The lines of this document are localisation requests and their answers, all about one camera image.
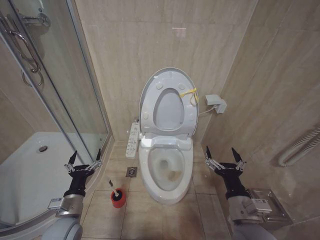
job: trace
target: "floor drain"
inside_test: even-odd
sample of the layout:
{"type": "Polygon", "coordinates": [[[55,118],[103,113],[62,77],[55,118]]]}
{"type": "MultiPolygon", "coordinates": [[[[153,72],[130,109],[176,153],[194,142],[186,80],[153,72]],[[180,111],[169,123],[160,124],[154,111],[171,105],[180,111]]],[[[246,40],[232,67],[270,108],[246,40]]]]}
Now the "floor drain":
{"type": "Polygon", "coordinates": [[[126,177],[127,178],[135,178],[137,176],[137,167],[136,166],[129,166],[126,169],[126,177]]]}
{"type": "Polygon", "coordinates": [[[43,153],[47,149],[48,149],[48,146],[42,146],[38,150],[39,150],[40,153],[43,153]]]}

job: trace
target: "toilet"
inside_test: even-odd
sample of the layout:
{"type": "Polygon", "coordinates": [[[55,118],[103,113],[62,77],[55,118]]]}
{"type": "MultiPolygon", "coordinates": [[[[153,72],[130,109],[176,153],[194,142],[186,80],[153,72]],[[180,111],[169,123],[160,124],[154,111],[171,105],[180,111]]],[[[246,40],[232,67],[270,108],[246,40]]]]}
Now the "toilet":
{"type": "Polygon", "coordinates": [[[139,105],[140,173],[159,203],[175,204],[189,189],[198,114],[197,90],[182,70],[161,69],[144,86],[139,105]]]}

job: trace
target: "toilet control panel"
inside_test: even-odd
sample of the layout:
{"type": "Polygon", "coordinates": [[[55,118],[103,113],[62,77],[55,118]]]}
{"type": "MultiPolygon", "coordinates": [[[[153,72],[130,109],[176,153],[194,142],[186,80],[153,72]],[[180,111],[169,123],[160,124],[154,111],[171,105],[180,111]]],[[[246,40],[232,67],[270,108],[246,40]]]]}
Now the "toilet control panel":
{"type": "Polygon", "coordinates": [[[138,147],[138,137],[140,133],[139,122],[133,122],[131,124],[130,136],[128,140],[128,145],[126,146],[125,157],[127,159],[134,159],[136,157],[137,147],[138,147]]]}

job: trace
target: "yellow zip tie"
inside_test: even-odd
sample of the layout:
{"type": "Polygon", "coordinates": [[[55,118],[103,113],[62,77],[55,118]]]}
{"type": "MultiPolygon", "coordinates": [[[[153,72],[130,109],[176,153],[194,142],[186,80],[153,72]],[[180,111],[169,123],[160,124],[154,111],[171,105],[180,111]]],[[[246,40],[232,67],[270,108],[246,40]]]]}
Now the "yellow zip tie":
{"type": "Polygon", "coordinates": [[[184,92],[184,93],[181,93],[179,96],[180,98],[183,98],[185,95],[187,94],[192,94],[191,98],[190,98],[190,103],[195,106],[197,105],[197,103],[199,102],[199,98],[198,98],[198,95],[197,95],[197,88],[194,88],[194,89],[191,89],[187,92],[184,92]],[[192,103],[191,99],[194,97],[194,100],[195,100],[195,105],[192,103]]]}

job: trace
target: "shower door handle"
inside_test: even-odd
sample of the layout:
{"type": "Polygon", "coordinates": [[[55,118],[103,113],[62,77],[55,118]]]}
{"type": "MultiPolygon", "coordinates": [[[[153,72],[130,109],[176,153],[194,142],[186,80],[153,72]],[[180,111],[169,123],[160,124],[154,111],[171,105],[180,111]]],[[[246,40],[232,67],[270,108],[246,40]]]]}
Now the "shower door handle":
{"type": "MultiPolygon", "coordinates": [[[[4,30],[11,36],[12,38],[12,41],[15,45],[15,47],[17,48],[20,56],[26,60],[30,65],[31,65],[31,69],[30,71],[33,73],[33,74],[39,74],[40,76],[40,83],[37,84],[37,86],[40,86],[41,84],[43,84],[44,82],[44,77],[43,75],[41,74],[41,66],[40,64],[37,62],[36,58],[34,57],[34,55],[32,54],[32,50],[30,49],[30,46],[28,44],[28,41],[27,39],[25,38],[25,36],[23,36],[20,32],[18,31],[14,31],[12,30],[10,27],[9,27],[9,24],[7,23],[7,21],[5,20],[5,18],[1,15],[0,16],[0,22],[2,23],[2,25],[4,26],[4,30]],[[28,50],[31,58],[28,58],[25,53],[22,51],[22,49],[20,48],[20,46],[18,45],[18,43],[16,42],[16,39],[15,37],[18,37],[20,40],[23,41],[26,49],[28,50]]],[[[23,71],[21,71],[21,75],[22,75],[22,80],[23,82],[28,85],[29,87],[32,87],[32,85],[30,83],[28,83],[26,81],[26,78],[25,78],[25,74],[23,73],[23,71]]]]}
{"type": "MultiPolygon", "coordinates": [[[[30,56],[32,57],[32,59],[31,59],[31,60],[27,60],[27,62],[33,67],[32,69],[30,69],[30,71],[31,71],[32,73],[34,73],[34,74],[36,74],[36,73],[38,73],[39,71],[41,71],[41,67],[40,67],[39,63],[37,62],[36,58],[33,56],[32,51],[31,51],[31,49],[30,49],[30,47],[29,47],[29,44],[28,44],[26,38],[25,38],[20,32],[18,32],[18,31],[12,31],[12,30],[10,30],[9,33],[10,33],[12,36],[17,36],[19,39],[21,39],[21,40],[23,41],[26,49],[28,49],[28,51],[29,51],[30,56]]],[[[20,53],[21,56],[22,56],[22,55],[25,56],[25,54],[23,53],[23,51],[20,50],[19,48],[18,48],[18,51],[19,51],[19,53],[20,53]]]]}
{"type": "MultiPolygon", "coordinates": [[[[42,73],[40,71],[37,72],[40,76],[40,82],[37,84],[37,86],[39,87],[41,84],[44,83],[44,76],[42,76],[42,73]]],[[[25,76],[25,73],[23,70],[21,70],[21,77],[22,77],[22,80],[24,82],[25,85],[29,86],[29,87],[32,87],[32,85],[30,83],[27,82],[26,80],[26,76],[25,76]]]]}

